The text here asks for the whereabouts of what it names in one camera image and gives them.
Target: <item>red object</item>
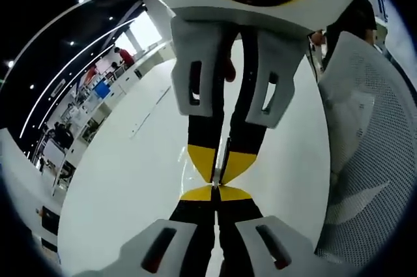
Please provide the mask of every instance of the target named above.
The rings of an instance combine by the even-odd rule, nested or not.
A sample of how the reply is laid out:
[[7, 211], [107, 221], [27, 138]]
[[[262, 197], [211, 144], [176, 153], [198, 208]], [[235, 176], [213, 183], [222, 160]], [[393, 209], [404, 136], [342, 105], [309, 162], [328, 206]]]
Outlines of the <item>red object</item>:
[[119, 54], [127, 66], [133, 65], [135, 63], [133, 57], [125, 49], [120, 49]]
[[95, 75], [97, 75], [97, 71], [96, 71], [96, 66], [93, 65], [87, 72], [87, 75], [84, 79], [84, 84], [89, 83]]

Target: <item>white wall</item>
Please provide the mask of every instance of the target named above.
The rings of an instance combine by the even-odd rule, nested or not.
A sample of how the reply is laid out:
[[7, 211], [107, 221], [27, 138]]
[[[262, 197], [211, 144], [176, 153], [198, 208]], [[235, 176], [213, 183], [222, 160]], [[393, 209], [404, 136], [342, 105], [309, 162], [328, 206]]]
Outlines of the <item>white wall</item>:
[[154, 22], [158, 32], [164, 40], [171, 40], [171, 18], [172, 12], [159, 0], [143, 0], [148, 9], [148, 15]]
[[115, 45], [120, 49], [125, 49], [131, 56], [134, 56], [137, 53], [137, 50], [130, 42], [130, 39], [127, 37], [126, 33], [121, 33], [121, 35], [116, 40]]
[[129, 27], [133, 38], [142, 50], [149, 49], [155, 43], [163, 40], [161, 34], [147, 12], [142, 12]]
[[124, 33], [128, 37], [130, 43], [135, 48], [135, 50], [136, 50], [136, 54], [135, 55], [136, 56], [140, 56], [143, 53], [143, 49], [140, 46], [139, 42], [137, 41], [137, 39], [136, 39], [135, 35], [133, 34], [131, 28], [129, 27], [129, 29], [127, 31], [125, 31]]
[[42, 227], [36, 209], [45, 206], [60, 215], [61, 206], [51, 197], [41, 173], [22, 153], [7, 129], [0, 130], [0, 163], [8, 194], [22, 221], [35, 235], [57, 245], [57, 236]]

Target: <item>white mesh chair back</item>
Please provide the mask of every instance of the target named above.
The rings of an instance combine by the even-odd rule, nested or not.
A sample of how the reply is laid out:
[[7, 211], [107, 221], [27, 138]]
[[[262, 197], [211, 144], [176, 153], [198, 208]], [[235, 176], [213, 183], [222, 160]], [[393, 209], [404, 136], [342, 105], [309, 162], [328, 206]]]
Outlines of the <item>white mesh chair back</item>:
[[362, 267], [395, 231], [416, 184], [416, 96], [350, 33], [341, 34], [319, 88], [332, 171], [316, 254]]

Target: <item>person in dark clothing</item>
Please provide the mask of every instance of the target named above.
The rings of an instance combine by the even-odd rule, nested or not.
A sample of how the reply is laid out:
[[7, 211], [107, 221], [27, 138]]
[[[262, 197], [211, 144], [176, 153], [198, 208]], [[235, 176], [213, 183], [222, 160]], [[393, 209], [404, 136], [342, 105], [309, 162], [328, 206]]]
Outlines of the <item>person in dark clothing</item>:
[[[377, 30], [377, 23], [372, 4], [369, 0], [353, 0], [339, 19], [327, 27], [327, 54], [323, 59], [323, 66], [326, 68], [342, 31], [352, 33], [373, 46], [373, 31], [375, 30]], [[323, 44], [323, 31], [312, 34], [311, 41], [316, 46]]]
[[116, 63], [116, 62], [112, 62], [112, 63], [111, 63], [111, 68], [112, 68], [112, 69], [114, 69], [114, 70], [116, 70], [116, 69], [118, 69], [118, 68], [119, 68], [119, 66], [117, 65], [117, 63]]
[[54, 137], [56, 143], [58, 143], [62, 148], [69, 149], [71, 144], [74, 142], [74, 135], [72, 135], [71, 131], [65, 128], [64, 124], [56, 122], [54, 125]]

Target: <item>black ceiling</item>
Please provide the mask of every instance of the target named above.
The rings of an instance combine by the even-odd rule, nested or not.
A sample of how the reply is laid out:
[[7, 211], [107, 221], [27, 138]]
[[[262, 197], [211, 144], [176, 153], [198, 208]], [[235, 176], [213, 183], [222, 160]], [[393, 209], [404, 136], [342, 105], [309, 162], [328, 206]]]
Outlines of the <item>black ceiling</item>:
[[[79, 72], [95, 55], [102, 51], [104, 38], [82, 53], [50, 87], [33, 112], [22, 139], [23, 124], [36, 100], [53, 77], [84, 47], [121, 22], [128, 10], [141, 0], [94, 0], [67, 14], [42, 33], [15, 64], [0, 92], [0, 128], [7, 127], [24, 151], [39, 138], [37, 125], [51, 102], [48, 93], [69, 73]], [[0, 79], [7, 73], [7, 61], [15, 59], [27, 42], [43, 26], [72, 7], [78, 0], [2, 0], [3, 43], [0, 53]], [[127, 20], [144, 8], [139, 5]], [[120, 28], [115, 36], [124, 31]]]

